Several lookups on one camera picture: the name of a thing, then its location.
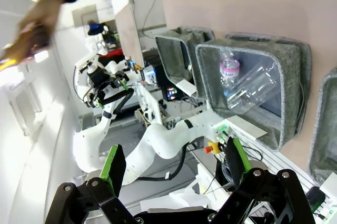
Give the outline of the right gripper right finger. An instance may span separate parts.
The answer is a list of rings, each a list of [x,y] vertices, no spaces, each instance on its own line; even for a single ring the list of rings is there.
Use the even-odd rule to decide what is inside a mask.
[[[229,137],[226,163],[233,177],[233,191],[210,223],[244,223],[257,202],[266,202],[275,223],[314,223],[314,216],[295,171],[277,174],[254,168],[239,139]]]

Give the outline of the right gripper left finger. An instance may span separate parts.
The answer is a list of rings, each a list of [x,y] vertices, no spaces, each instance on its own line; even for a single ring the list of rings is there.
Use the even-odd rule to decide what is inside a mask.
[[[118,199],[126,170],[121,145],[111,147],[101,174],[80,186],[58,186],[45,223],[84,223],[91,211],[100,210],[109,223],[136,223]]]

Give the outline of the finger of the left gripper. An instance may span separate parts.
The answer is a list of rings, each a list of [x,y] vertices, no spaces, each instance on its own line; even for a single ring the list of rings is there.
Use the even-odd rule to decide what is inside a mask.
[[[105,92],[101,89],[93,89],[90,93],[90,107],[92,108],[104,108],[102,104],[105,98]]]
[[[127,83],[129,82],[129,77],[126,74],[117,74],[109,78],[108,82],[110,86],[114,89],[122,87],[125,90],[128,90]]]

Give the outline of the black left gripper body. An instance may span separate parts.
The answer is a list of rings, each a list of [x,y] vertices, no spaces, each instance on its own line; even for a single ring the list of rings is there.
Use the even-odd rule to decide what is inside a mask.
[[[111,76],[105,69],[96,69],[87,75],[89,77],[89,83],[92,87],[93,94],[103,90],[107,86],[112,87]]]

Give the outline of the person's left hand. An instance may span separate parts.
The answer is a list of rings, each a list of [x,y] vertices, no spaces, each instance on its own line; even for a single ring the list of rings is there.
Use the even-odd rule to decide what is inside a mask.
[[[65,0],[38,0],[18,25],[12,44],[1,52],[1,71],[17,66],[48,49]]]

